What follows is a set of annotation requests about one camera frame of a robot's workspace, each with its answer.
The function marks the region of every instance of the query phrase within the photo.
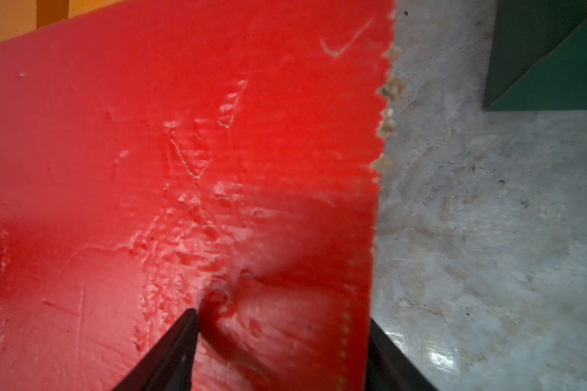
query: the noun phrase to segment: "concrete floor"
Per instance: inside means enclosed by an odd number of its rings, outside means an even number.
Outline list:
[[[587,112],[482,112],[495,5],[400,4],[372,315],[441,391],[587,390]]]

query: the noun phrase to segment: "orange surface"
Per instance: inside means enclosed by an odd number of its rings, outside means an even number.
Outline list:
[[[0,41],[36,27],[35,0],[0,0]]]
[[[68,16],[69,18],[73,18],[85,12],[90,12],[119,1],[121,0],[70,0]]]
[[[37,0],[37,28],[68,18],[69,0]]]

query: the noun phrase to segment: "scratch mark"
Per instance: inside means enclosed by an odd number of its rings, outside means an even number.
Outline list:
[[[0,354],[2,353],[3,349],[4,349],[4,334],[0,335]]]
[[[209,217],[206,215],[206,212],[202,208],[202,202],[200,201],[200,198],[194,196],[190,201],[191,201],[191,205],[187,205],[185,203],[185,194],[183,194],[180,197],[178,197],[178,202],[180,202],[180,206],[185,211],[187,211],[191,215],[194,215],[193,212],[192,212],[192,210],[191,210],[191,207],[197,207],[198,208],[198,211],[200,213],[200,217],[202,217],[201,220],[204,220],[204,221],[206,221],[207,224],[209,224],[210,226],[213,226],[213,225],[211,225],[211,220],[209,219]]]
[[[183,156],[183,153],[180,152],[180,147],[178,146],[178,144],[174,141],[173,138],[170,138],[170,141],[172,142],[172,144],[174,145],[174,147],[176,148],[176,152],[178,153],[178,157],[180,157],[180,160],[183,162],[183,164],[185,165],[185,168],[187,169],[187,173],[189,175],[191,175],[193,178],[195,179],[200,179],[200,176],[202,176],[202,173],[204,173],[204,171],[206,170],[207,167],[209,167],[209,164],[211,164],[211,161],[209,160],[206,164],[206,166],[204,166],[204,168],[202,169],[202,171],[200,172],[200,174],[196,175],[194,173],[191,172],[191,168],[189,168],[189,165],[187,163],[187,160],[185,160],[185,157]]]
[[[241,86],[241,89],[239,90],[238,93],[227,94],[228,99],[231,99],[233,97],[235,98],[233,103],[225,103],[219,107],[219,111],[222,114],[224,114],[227,111],[231,112],[230,121],[228,121],[228,123],[226,123],[225,121],[222,121],[221,118],[218,120],[218,123],[226,129],[228,129],[233,124],[233,121],[235,121],[235,111],[237,109],[237,103],[239,103],[239,99],[242,97],[243,90],[245,90],[246,87],[248,86],[248,81],[247,80],[240,80],[237,83],[237,85]]]
[[[120,250],[132,250],[135,246],[135,243],[137,243],[137,241],[139,240],[139,238],[142,237],[149,237],[150,234],[152,233],[152,231],[157,227],[157,221],[161,218],[160,215],[156,215],[152,222],[150,223],[150,225],[148,225],[148,228],[146,229],[146,231],[141,231],[138,230],[136,231],[132,237],[130,237],[130,239],[128,239],[125,243],[117,243],[116,245],[113,246],[103,246],[103,245],[93,245],[93,244],[86,244],[83,246],[78,247],[74,253],[72,254],[72,256],[70,256],[70,258],[67,260],[67,262],[65,262],[63,264],[63,266],[61,268],[59,268],[59,270],[57,271],[56,277],[55,277],[55,281],[57,281],[59,279],[59,277],[61,277],[61,275],[63,274],[63,271],[65,271],[65,269],[67,269],[68,266],[71,265],[71,263],[74,261],[74,259],[81,253],[83,253],[86,250],[98,250],[98,251],[104,251],[104,252],[115,252],[115,251],[120,251]]]
[[[114,352],[115,354],[117,354],[120,357],[124,357],[124,353],[120,352],[119,349],[117,349],[116,347],[113,347],[111,345],[109,345],[108,343],[104,343],[104,342],[100,342],[100,341],[96,341],[94,340],[98,345],[102,346],[103,348],[110,350],[111,352]]]
[[[65,308],[65,307],[62,307],[62,306],[60,306],[60,305],[58,305],[58,304],[51,303],[50,301],[47,301],[47,300],[42,300],[42,303],[43,303],[43,304],[45,304],[45,305],[47,305],[48,307],[52,307],[52,308],[54,308],[54,309],[57,309],[57,310],[59,310],[59,311],[66,312],[66,313],[68,313],[68,314],[70,314],[70,315],[73,315],[73,316],[78,316],[78,314],[77,314],[77,313],[74,313],[73,311],[70,311],[69,309],[67,309],[67,308]]]
[[[370,26],[370,24],[372,24],[372,21],[374,20],[374,16],[371,17],[368,22],[361,27],[356,33],[355,35],[352,36],[352,38],[350,39],[350,41],[348,41],[348,43],[345,44],[345,46],[341,49],[339,49],[338,51],[333,51],[330,50],[327,46],[326,43],[324,42],[324,40],[322,38],[320,38],[320,44],[322,45],[322,49],[324,50],[324,52],[326,54],[328,54],[329,56],[333,57],[333,58],[337,58],[339,56],[341,56],[342,54],[344,54],[344,52],[354,43],[354,41],[357,40],[357,38],[363,34],[363,32]]]
[[[174,128],[178,128],[178,125],[180,125],[180,123],[178,123],[178,121],[165,121],[163,123],[163,127],[165,129],[174,129]]]
[[[83,305],[85,303],[85,288],[81,288],[81,300],[78,303],[78,324],[76,325],[76,375],[81,359],[81,328],[83,327]]]
[[[328,198],[318,197],[317,199],[318,199],[318,201],[327,203],[328,205],[330,205],[333,208],[337,207],[337,205],[333,201],[329,200]]]

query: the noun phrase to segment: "red painted board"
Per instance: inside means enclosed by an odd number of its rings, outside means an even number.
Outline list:
[[[0,390],[360,390],[390,0],[131,0],[0,43]]]

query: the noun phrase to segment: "orange wall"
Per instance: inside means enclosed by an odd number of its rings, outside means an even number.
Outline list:
[[[0,41],[35,29],[36,0],[0,0]]]
[[[70,0],[69,17],[73,18],[77,15],[84,14],[85,12],[102,8],[119,1],[120,0]]]

